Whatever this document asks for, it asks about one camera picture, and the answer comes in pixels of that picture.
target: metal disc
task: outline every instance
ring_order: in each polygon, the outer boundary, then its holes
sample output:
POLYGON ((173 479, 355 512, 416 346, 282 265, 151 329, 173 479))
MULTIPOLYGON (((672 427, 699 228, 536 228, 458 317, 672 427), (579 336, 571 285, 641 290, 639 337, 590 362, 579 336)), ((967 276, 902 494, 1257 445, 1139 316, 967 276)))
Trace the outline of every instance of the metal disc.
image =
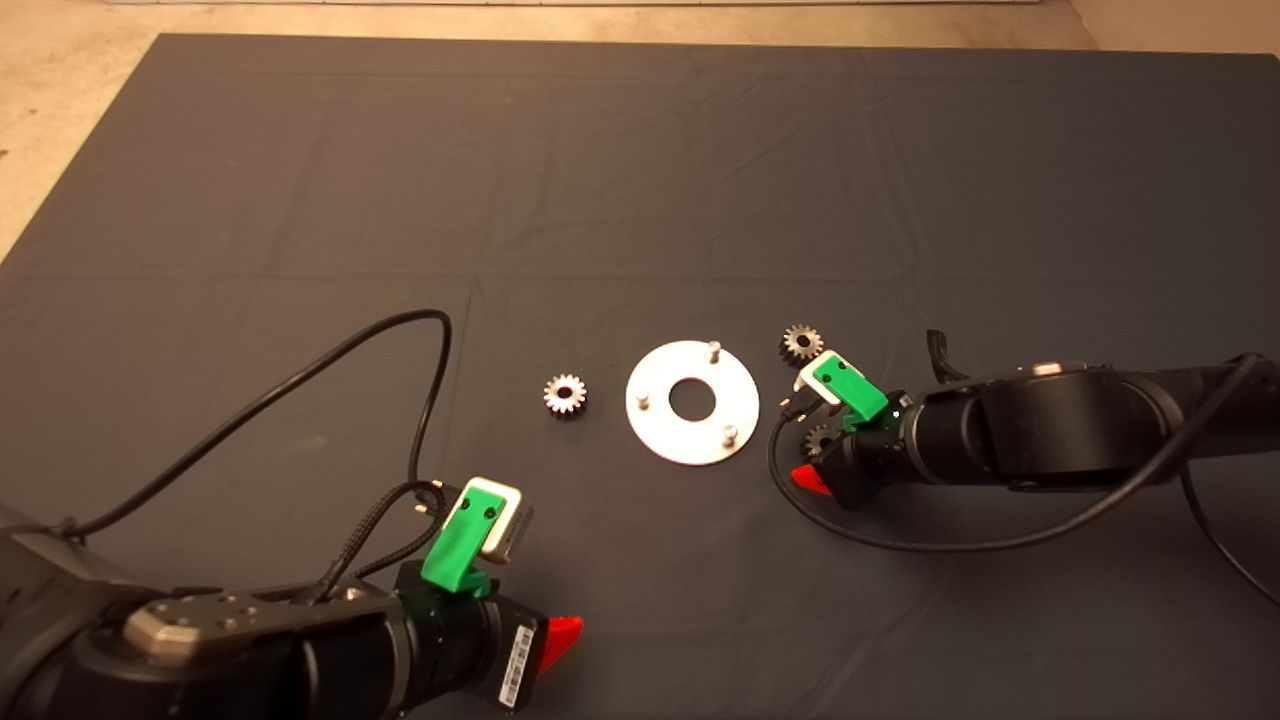
POLYGON ((649 450, 684 465, 710 465, 751 439, 760 416, 760 393, 746 366, 718 342, 681 340, 655 347, 640 359, 627 380, 627 419, 649 450), (716 396, 716 409, 701 420, 686 420, 671 407, 671 388, 701 380, 716 396))

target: gear teeth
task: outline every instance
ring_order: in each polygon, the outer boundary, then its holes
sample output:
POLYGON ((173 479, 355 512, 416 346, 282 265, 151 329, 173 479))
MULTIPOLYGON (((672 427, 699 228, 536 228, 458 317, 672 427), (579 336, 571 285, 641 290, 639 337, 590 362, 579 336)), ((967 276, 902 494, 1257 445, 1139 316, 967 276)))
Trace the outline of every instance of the gear teeth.
POLYGON ((586 383, 568 373, 552 375, 543 387, 543 404, 557 418, 568 418, 586 405, 586 383))
POLYGON ((805 432, 804 442, 800 445, 800 450, 806 457, 817 457, 822 455, 822 451, 827 450, 831 443, 838 439, 840 430, 836 428, 827 424, 814 425, 805 432))
POLYGON ((782 342, 778 343, 778 352, 782 355, 782 359, 794 368, 803 368, 820 355, 823 348, 822 334, 809 325, 799 324, 783 331, 782 342))

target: tan floor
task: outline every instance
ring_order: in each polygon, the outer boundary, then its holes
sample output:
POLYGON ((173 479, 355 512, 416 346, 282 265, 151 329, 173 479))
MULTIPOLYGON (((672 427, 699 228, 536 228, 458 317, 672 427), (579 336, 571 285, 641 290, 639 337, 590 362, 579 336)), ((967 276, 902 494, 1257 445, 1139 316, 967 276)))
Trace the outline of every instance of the tan floor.
POLYGON ((1280 50, 1275 0, 408 8, 0 0, 0 258, 159 32, 760 45, 1280 50))

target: barcode sticker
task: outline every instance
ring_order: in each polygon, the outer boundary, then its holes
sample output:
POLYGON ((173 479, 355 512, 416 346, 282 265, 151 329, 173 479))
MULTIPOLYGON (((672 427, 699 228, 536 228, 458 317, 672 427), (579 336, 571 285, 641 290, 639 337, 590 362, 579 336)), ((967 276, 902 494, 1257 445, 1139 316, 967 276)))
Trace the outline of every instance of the barcode sticker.
POLYGON ((525 678, 525 664, 529 662, 529 650, 534 647, 534 628, 521 625, 516 628, 516 639, 511 643, 511 657, 507 659, 507 674, 502 678, 502 691, 498 692, 498 702, 507 707, 516 707, 516 698, 520 696, 520 680, 525 678))

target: red tab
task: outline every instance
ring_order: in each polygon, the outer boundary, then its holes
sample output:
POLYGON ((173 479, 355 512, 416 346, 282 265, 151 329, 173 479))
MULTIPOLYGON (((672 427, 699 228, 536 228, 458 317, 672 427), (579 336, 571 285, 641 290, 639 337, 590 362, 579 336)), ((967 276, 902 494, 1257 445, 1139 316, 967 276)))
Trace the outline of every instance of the red tab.
POLYGON ((822 475, 818 474, 818 469, 813 465, 801 465, 795 470, 791 470, 791 482, 804 489, 818 492, 826 495, 827 497, 833 497, 831 495, 831 488, 827 487, 827 483, 822 482, 822 475))
POLYGON ((573 647, 582 634, 581 618, 552 618, 547 621, 547 644, 543 647, 543 660, 538 664, 538 674, 550 670, 552 665, 573 647))

